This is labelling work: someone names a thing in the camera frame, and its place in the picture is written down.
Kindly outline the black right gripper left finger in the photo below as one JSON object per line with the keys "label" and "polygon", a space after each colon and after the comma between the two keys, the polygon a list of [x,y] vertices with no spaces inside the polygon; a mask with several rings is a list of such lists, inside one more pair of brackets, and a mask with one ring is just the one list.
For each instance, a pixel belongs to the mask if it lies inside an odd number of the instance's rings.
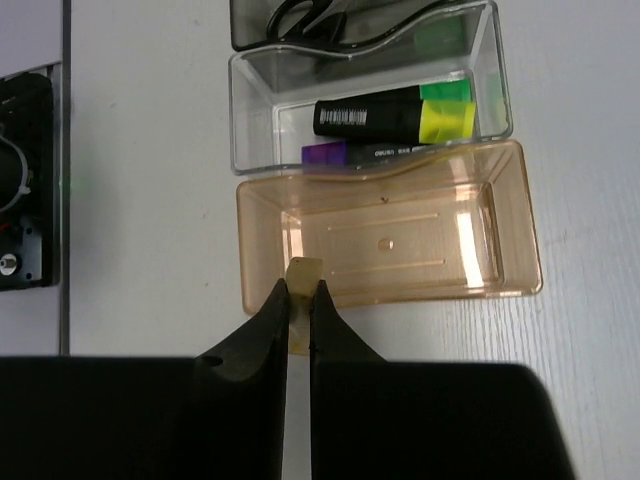
{"label": "black right gripper left finger", "polygon": [[290,300],[191,358],[5,357],[5,479],[277,479]]}

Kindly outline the green cap black highlighter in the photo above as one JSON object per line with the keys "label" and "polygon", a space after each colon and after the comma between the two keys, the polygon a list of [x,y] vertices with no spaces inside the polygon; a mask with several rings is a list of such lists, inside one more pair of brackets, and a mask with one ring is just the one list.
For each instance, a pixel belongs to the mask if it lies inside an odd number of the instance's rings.
{"label": "green cap black highlighter", "polygon": [[468,78],[435,82],[354,96],[365,101],[444,100],[471,102],[472,89]]}

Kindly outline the yellow cap black highlighter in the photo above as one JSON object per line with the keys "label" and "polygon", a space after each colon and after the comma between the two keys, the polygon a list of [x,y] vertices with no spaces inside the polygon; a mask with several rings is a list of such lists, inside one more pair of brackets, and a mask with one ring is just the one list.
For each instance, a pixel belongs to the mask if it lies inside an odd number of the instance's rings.
{"label": "yellow cap black highlighter", "polygon": [[402,144],[440,144],[473,136],[476,104],[452,100],[318,101],[318,136]]}

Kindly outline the yellow eraser block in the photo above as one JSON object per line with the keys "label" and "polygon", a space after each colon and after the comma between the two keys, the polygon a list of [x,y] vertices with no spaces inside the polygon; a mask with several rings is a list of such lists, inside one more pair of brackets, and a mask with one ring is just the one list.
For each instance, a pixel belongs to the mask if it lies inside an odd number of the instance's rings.
{"label": "yellow eraser block", "polygon": [[323,261],[311,257],[294,257],[286,270],[289,293],[289,353],[308,356],[310,345],[310,310],[323,275]]}

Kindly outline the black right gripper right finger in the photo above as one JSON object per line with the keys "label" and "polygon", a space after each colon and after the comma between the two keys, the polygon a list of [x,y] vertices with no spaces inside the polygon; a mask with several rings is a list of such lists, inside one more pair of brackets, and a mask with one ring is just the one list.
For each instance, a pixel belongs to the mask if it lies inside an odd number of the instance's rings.
{"label": "black right gripper right finger", "polygon": [[339,315],[311,308],[316,479],[571,479],[549,395],[521,364],[390,361]]}

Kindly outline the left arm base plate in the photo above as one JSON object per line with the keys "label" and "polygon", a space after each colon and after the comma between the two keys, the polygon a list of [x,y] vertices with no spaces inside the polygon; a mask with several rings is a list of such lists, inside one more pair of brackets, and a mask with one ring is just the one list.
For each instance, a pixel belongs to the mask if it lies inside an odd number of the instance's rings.
{"label": "left arm base plate", "polygon": [[58,146],[51,79],[1,80],[1,290],[58,281]]}

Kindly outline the purple cap black highlighter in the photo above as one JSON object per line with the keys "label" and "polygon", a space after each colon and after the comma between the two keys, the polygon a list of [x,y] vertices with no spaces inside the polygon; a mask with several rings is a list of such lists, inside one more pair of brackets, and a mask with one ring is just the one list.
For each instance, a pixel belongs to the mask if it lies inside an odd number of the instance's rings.
{"label": "purple cap black highlighter", "polygon": [[363,143],[341,140],[301,149],[303,165],[363,166],[425,149],[426,145],[400,143]]}

